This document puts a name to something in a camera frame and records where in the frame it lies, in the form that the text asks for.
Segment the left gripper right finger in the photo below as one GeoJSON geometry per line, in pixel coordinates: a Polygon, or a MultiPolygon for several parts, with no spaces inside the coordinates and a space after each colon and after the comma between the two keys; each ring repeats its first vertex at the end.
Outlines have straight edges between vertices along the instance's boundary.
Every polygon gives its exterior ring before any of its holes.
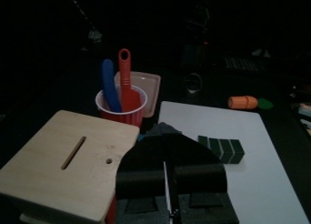
{"type": "Polygon", "coordinates": [[[161,137],[172,224],[239,224],[222,161],[183,134],[161,137]]]}

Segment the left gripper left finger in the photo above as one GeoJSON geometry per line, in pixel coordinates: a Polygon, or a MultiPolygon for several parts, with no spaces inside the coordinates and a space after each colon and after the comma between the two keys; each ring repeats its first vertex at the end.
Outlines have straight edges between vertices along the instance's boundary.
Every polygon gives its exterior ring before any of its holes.
{"type": "Polygon", "coordinates": [[[169,224],[161,137],[144,137],[116,173],[116,224],[169,224]]]}

